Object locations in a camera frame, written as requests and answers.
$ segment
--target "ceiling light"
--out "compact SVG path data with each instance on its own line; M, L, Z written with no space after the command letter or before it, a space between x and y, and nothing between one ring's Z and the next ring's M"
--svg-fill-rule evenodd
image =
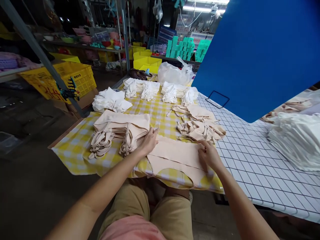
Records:
M183 6L182 9L186 11L195 11L195 12L211 12L211 8L199 8L199 7L192 7L192 6Z

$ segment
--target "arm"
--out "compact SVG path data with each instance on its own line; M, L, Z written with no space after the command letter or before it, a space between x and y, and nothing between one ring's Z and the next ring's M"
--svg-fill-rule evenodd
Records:
M118 192L135 165L157 144L158 129L150 128L143 143L100 178L66 213L46 240L88 239L102 211Z
M216 148L210 142L199 141L199 143L206 149L199 150L200 161L202 164L206 163L210 166L220 178L241 238L278 240L277 235L242 191L233 176L224 167Z

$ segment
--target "blue board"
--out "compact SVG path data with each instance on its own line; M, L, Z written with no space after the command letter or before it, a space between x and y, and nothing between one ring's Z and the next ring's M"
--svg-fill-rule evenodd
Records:
M318 0L230 0L192 86L254 122L318 81Z

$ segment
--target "person's left hand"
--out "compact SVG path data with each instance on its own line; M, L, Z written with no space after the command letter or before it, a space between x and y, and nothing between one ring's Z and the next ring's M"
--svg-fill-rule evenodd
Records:
M152 152L154 147L158 144L158 141L156 140L158 132L159 128L154 130L151 127L149 129L148 134L144 137L142 144L136 149L137 151L140 151L144 157L147 156L150 152Z

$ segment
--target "fluorescent light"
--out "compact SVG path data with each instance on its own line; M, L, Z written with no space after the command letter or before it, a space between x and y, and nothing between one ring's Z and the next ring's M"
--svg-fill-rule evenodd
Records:
M228 4L229 0L196 0L197 2L210 2L210 3L217 3L217 4Z
M198 8L192 6L183 6L183 10L186 11L195 11L195 12L211 12L211 8Z

